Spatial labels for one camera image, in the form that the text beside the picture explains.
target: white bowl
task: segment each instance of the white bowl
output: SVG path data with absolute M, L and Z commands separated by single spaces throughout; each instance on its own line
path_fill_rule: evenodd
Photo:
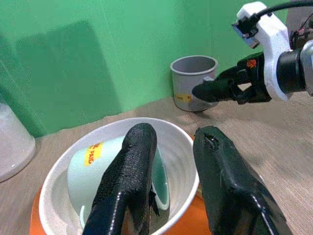
M 171 228 L 191 204 L 199 185 L 190 136 L 178 126 L 155 118 L 135 117 L 99 127 L 73 144 L 48 173 L 39 199 L 39 216 L 47 235 L 81 235 L 79 216 L 67 192 L 67 167 L 73 154 L 95 142 L 126 135 L 134 125 L 146 122 L 156 130 L 157 144 L 167 170 L 170 189 L 169 220 L 153 235 Z

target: yellow label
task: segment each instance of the yellow label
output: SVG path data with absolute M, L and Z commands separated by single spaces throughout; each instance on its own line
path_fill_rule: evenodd
M 94 160 L 100 158 L 103 144 L 103 142 L 96 143 L 87 149 L 84 159 L 85 166 L 91 165 Z
M 190 103 L 192 101 L 191 94 L 175 94 L 175 98 L 185 103 Z

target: table surface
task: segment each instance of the table surface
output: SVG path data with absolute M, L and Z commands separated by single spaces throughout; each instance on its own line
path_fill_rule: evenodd
M 0 235 L 28 233 L 36 192 L 68 147 L 102 125 L 132 117 L 164 119 L 189 134 L 198 127 L 219 127 L 263 177 L 293 234 L 313 234 L 313 100 L 299 93 L 288 102 L 237 105 L 229 101 L 200 113 L 178 109 L 169 97 L 38 138 L 33 160 L 0 183 Z

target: light green cup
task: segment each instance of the light green cup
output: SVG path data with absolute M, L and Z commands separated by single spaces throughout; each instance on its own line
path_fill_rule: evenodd
M 124 136 L 81 149 L 73 155 L 69 163 L 67 190 L 82 228 L 90 214 L 102 175 L 121 150 L 123 140 Z M 161 212 L 168 211 L 170 195 L 167 174 L 158 149 L 152 166 L 152 188 L 156 194 L 158 209 Z

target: green backdrop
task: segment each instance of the green backdrop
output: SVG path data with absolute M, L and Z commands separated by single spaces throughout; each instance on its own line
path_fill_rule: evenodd
M 246 2 L 1 0 L 0 93 L 36 137 L 170 96 L 173 60 L 254 52 L 231 28 Z

